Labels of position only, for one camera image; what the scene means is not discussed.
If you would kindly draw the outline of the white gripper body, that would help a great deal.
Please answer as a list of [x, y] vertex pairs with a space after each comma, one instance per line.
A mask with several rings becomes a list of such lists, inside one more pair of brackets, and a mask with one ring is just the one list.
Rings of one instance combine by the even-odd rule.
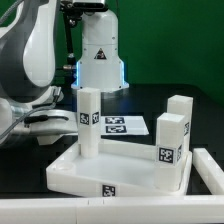
[[64, 135], [78, 133], [77, 115], [71, 111], [38, 111], [27, 117], [24, 122], [40, 145], [51, 145]]

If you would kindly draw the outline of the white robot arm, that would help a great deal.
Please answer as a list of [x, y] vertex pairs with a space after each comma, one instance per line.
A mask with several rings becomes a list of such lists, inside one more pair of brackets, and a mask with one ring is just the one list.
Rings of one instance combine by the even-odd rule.
[[59, 14], [64, 17], [73, 92], [98, 88], [105, 98], [129, 87], [118, 55], [118, 18], [107, 0], [17, 0], [14, 21], [0, 17], [0, 148], [27, 135], [50, 144], [78, 131], [75, 114], [57, 110], [63, 99], [52, 84]]

